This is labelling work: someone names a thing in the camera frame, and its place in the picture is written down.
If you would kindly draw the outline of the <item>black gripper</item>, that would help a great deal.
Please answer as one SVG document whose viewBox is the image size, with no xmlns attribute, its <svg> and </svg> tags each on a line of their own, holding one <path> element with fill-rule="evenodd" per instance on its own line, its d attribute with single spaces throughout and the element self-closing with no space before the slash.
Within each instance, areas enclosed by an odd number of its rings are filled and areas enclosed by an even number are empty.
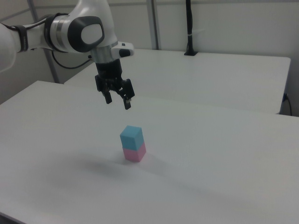
<svg viewBox="0 0 299 224">
<path fill-rule="evenodd" d="M 109 63 L 96 63 L 98 74 L 95 76 L 97 90 L 102 92 L 107 104 L 112 103 L 110 90 L 117 91 L 123 99 L 126 110 L 131 108 L 131 99 L 135 92 L 130 79 L 123 80 L 119 59 Z"/>
</svg>

